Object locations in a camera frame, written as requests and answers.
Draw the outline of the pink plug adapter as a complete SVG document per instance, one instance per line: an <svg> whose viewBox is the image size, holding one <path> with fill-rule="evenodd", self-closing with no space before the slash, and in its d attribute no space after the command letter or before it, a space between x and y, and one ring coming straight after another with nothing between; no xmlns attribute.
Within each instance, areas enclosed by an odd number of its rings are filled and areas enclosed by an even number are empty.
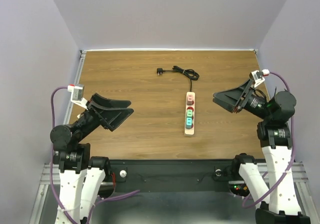
<svg viewBox="0 0 320 224"><path fill-rule="evenodd" d="M186 104L192 106L194 104L194 95L188 94L186 98Z"/></svg>

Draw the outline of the green plug adapter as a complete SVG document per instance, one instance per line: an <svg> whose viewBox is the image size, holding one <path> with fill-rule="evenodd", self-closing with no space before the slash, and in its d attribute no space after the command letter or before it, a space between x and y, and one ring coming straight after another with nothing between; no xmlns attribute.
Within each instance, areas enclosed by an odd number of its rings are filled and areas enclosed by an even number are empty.
<svg viewBox="0 0 320 224"><path fill-rule="evenodd" d="M186 110L186 117L193 119L193 116L194 116L194 110L193 109L187 109Z"/></svg>

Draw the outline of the teal plug adapter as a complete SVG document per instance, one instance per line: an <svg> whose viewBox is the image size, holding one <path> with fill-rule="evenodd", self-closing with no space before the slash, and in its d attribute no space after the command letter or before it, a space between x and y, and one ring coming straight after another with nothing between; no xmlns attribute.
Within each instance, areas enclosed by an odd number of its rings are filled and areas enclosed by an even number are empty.
<svg viewBox="0 0 320 224"><path fill-rule="evenodd" d="M192 117L187 117L185 119L185 128L186 129L192 129L193 128L193 118Z"/></svg>

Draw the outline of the white power strip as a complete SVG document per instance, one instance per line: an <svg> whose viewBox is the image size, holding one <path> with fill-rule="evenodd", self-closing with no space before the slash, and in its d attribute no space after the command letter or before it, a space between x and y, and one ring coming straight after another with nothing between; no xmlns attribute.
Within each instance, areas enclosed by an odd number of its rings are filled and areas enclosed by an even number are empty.
<svg viewBox="0 0 320 224"><path fill-rule="evenodd" d="M184 119L184 135L186 137L192 137L195 134L195 102L195 93L191 91L187 92Z"/></svg>

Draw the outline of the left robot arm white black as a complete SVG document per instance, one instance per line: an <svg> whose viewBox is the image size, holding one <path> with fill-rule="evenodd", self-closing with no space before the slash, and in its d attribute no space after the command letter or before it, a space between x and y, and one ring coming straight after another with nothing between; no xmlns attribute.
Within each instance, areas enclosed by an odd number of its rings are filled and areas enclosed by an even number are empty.
<svg viewBox="0 0 320 224"><path fill-rule="evenodd" d="M108 157L90 156L91 145L81 141L98 127L114 131L133 112L131 101L102 97L95 93L89 100L71 92L70 101L84 108L72 124L55 126L50 133L58 154L60 188L55 223L88 224L96 204L100 185L111 177Z"/></svg>

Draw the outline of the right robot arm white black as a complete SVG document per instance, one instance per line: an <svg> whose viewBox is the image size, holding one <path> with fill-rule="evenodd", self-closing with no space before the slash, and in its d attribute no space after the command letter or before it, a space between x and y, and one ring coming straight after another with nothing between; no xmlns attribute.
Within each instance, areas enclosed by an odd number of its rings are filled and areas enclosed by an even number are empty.
<svg viewBox="0 0 320 224"><path fill-rule="evenodd" d="M259 173L255 158L245 153L234 157L231 176L243 179L248 187L256 223L309 224L311 219L302 213L292 174L295 148L288 121L295 114L296 98L288 90L275 92L270 100L257 93L254 81L248 79L236 88L213 94L213 102L228 112L246 110L261 119L256 131L268 182Z"/></svg>

